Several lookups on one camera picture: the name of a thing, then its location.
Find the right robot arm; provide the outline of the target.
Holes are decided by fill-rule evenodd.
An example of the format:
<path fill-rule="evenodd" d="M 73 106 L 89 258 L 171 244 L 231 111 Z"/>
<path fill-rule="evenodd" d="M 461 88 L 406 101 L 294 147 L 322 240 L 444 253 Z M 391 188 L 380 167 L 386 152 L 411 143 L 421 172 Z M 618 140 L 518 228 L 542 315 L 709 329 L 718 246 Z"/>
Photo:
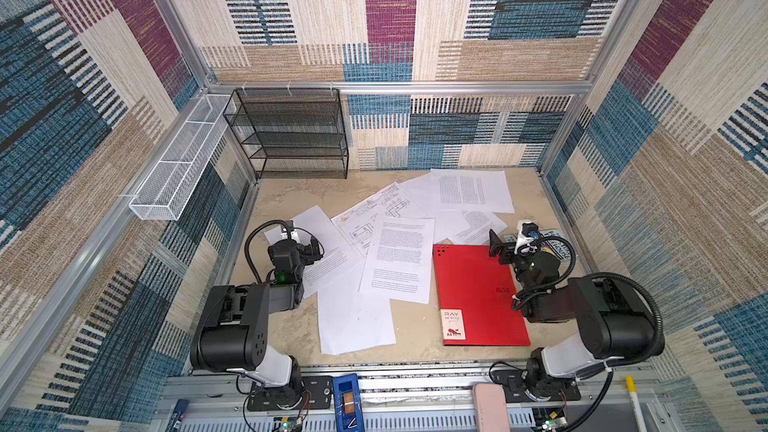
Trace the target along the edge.
<path fill-rule="evenodd" d="M 489 378 L 510 402 L 570 399 L 580 379 L 635 365 L 665 347 L 660 307 L 635 280 L 599 272 L 576 277 L 576 250 L 564 237 L 544 235 L 533 222 L 516 239 L 489 234 L 489 255 L 512 268 L 521 290 L 511 307 L 531 324 L 575 321 L 577 331 L 556 345 L 535 349 L 522 368 L 497 361 Z"/>

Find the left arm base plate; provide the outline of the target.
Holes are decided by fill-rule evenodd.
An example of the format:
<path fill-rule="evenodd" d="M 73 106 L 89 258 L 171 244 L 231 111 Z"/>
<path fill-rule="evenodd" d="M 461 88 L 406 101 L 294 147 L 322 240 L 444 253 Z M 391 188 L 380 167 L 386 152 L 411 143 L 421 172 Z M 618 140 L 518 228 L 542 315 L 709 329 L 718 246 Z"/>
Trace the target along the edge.
<path fill-rule="evenodd" d="M 325 410 L 331 407 L 332 398 L 332 377 L 327 375 L 291 379 L 283 387 L 264 388 L 253 382 L 245 408 L 248 412 Z"/>

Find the printed text sheet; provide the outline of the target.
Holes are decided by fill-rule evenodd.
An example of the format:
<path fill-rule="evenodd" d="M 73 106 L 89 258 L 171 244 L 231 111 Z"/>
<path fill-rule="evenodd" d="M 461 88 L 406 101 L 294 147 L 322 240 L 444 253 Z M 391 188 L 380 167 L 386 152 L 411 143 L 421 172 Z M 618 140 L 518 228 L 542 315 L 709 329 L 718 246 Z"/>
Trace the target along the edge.
<path fill-rule="evenodd" d="M 431 218 L 380 218 L 369 244 L 359 292 L 428 304 L 434 225 Z"/>

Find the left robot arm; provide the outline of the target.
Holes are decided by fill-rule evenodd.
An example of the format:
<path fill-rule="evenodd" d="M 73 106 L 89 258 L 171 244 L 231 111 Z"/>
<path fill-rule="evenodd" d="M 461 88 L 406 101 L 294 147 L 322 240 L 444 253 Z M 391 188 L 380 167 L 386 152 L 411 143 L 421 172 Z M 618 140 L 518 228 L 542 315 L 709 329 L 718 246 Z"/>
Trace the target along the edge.
<path fill-rule="evenodd" d="M 251 256 L 251 243 L 273 227 L 280 236 L 267 247 L 272 270 L 261 276 Z M 269 318 L 300 306 L 305 268 L 323 259 L 324 246 L 291 221 L 269 220 L 246 237 L 243 253 L 255 281 L 210 290 L 193 335 L 192 368 L 250 380 L 246 405 L 302 412 L 309 408 L 311 391 L 297 359 L 269 345 Z"/>

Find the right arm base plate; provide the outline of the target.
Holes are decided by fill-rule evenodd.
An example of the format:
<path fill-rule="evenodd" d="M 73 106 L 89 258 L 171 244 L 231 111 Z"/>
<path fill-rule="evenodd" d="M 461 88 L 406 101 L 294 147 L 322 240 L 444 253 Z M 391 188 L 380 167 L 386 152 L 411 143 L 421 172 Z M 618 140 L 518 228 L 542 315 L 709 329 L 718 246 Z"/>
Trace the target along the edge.
<path fill-rule="evenodd" d="M 503 389 L 505 401 L 511 403 L 534 403 L 561 401 L 579 401 L 582 398 L 580 390 L 573 380 L 528 379 L 526 373 L 519 369 L 502 368 L 489 371 L 491 381 Z"/>

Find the red folder black inside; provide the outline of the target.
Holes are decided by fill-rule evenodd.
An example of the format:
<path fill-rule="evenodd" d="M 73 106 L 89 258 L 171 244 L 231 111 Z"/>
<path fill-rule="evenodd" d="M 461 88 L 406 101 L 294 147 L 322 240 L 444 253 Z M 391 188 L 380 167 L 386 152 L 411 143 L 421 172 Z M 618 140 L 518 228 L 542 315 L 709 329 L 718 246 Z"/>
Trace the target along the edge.
<path fill-rule="evenodd" d="M 511 270 L 487 246 L 436 244 L 433 264 L 445 346 L 531 344 Z"/>

